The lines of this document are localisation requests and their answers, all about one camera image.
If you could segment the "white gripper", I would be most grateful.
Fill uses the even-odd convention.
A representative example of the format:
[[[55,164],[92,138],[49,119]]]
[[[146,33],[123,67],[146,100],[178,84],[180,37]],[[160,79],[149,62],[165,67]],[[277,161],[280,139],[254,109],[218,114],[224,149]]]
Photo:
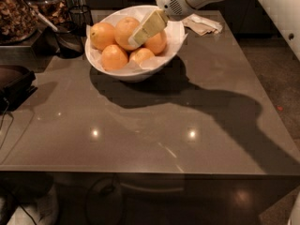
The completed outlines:
[[[168,16],[188,16],[194,10],[217,1],[219,0],[156,0],[160,9],[149,12],[142,19],[142,22],[129,37],[128,44],[132,47],[140,47],[149,38],[152,38],[167,27]]]

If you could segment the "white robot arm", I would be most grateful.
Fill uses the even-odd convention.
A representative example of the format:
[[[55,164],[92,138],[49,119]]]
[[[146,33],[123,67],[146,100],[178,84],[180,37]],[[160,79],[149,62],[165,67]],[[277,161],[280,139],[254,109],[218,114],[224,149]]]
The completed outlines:
[[[156,0],[157,8],[142,19],[142,23],[127,39],[139,48],[162,31],[168,21],[180,21],[208,4],[224,0]],[[300,0],[257,0],[300,60]]]

